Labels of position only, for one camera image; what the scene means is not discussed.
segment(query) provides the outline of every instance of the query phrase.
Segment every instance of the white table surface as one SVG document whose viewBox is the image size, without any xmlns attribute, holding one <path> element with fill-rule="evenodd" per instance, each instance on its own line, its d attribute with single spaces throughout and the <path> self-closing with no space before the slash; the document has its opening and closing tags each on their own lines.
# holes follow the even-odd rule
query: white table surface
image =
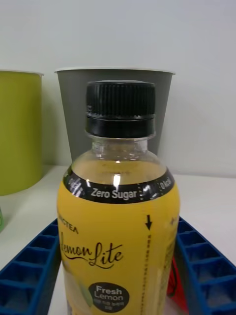
<svg viewBox="0 0 236 315">
<path fill-rule="evenodd" d="M 0 269 L 56 218 L 56 198 L 67 168 L 49 166 L 28 190 L 0 197 L 5 228 L 0 233 Z M 181 216 L 236 265 L 236 179 L 175 175 Z M 179 314 L 168 301 L 166 315 Z M 66 315 L 63 274 L 57 278 L 49 315 Z"/>
</svg>

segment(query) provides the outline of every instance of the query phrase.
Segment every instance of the gray cup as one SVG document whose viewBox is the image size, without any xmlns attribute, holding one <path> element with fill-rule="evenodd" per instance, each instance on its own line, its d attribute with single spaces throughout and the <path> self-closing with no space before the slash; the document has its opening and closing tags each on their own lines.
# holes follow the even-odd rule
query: gray cup
<svg viewBox="0 0 236 315">
<path fill-rule="evenodd" d="M 58 69 L 56 73 L 59 79 L 72 160 L 91 148 L 91 140 L 85 133 L 86 87 L 87 82 L 99 80 L 138 80 L 155 84 L 156 136 L 148 141 L 148 148 L 157 154 L 173 72 L 138 68 L 78 67 Z"/>
</svg>

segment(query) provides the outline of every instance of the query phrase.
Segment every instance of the black circle logo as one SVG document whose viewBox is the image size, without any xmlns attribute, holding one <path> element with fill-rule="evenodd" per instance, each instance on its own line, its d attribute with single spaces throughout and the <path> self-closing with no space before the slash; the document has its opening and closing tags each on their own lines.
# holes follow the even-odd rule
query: black circle logo
<svg viewBox="0 0 236 315">
<path fill-rule="evenodd" d="M 89 291 L 93 304 L 103 312 L 119 312 L 129 303 L 128 291 L 118 284 L 97 282 L 91 284 Z"/>
</svg>

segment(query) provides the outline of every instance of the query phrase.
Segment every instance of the plastic bottle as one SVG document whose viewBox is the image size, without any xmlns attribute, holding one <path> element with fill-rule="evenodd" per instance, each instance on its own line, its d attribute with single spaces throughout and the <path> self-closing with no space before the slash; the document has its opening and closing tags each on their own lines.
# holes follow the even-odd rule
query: plastic bottle
<svg viewBox="0 0 236 315">
<path fill-rule="evenodd" d="M 163 314 L 179 196 L 148 151 L 154 98 L 152 83 L 88 84 L 92 149 L 72 163 L 58 194 L 68 315 Z"/>
</svg>

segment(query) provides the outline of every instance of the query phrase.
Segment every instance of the black label band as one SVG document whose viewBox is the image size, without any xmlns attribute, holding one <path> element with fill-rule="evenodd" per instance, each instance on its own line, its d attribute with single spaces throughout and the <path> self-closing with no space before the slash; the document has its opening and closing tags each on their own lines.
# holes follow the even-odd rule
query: black label band
<svg viewBox="0 0 236 315">
<path fill-rule="evenodd" d="M 63 183 L 74 196 L 101 203 L 136 203 L 159 198 L 168 193 L 175 180 L 169 170 L 161 177 L 149 182 L 129 185 L 106 185 L 90 182 L 76 175 L 71 167 Z"/>
</svg>

